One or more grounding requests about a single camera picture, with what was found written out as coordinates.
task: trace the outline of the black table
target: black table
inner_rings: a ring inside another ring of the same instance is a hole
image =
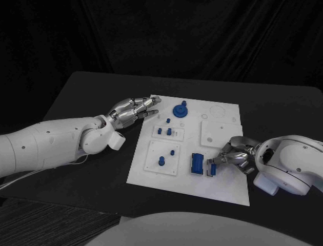
[[[239,104],[243,135],[259,141],[291,134],[323,141],[323,94],[312,87],[74,72],[44,120],[105,114],[119,100],[149,94]],[[0,196],[126,217],[169,211],[214,214],[323,245],[323,194],[315,188],[305,196],[279,190],[272,197],[253,186],[253,172],[246,207],[126,184],[141,124],[142,120],[119,131],[126,138],[119,151],[106,147],[81,165],[57,167],[17,181]]]

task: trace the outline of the blue object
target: blue object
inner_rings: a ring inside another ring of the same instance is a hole
[[[214,176],[216,174],[216,164],[211,164],[211,167],[210,167],[210,175]]]
[[[177,118],[182,118],[188,113],[187,107],[182,104],[185,104],[185,101],[179,105],[175,105],[172,108],[172,114]]]
[[[159,156],[158,165],[159,165],[159,166],[164,165],[164,157],[162,157],[162,156]]]
[[[203,155],[191,154],[191,173],[203,174]]]

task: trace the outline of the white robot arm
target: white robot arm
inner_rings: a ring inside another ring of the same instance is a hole
[[[158,97],[128,98],[106,116],[44,121],[0,135],[0,177],[73,164],[79,157],[99,153],[106,145],[117,150],[125,138],[115,130],[156,114],[156,110],[146,109],[159,101]]]
[[[230,163],[244,174],[253,158],[259,173],[253,184],[270,195],[279,188],[295,195],[305,195],[311,186],[323,192],[323,143],[306,137],[289,135],[263,143],[236,136],[230,138],[220,154],[207,160],[207,165]]]

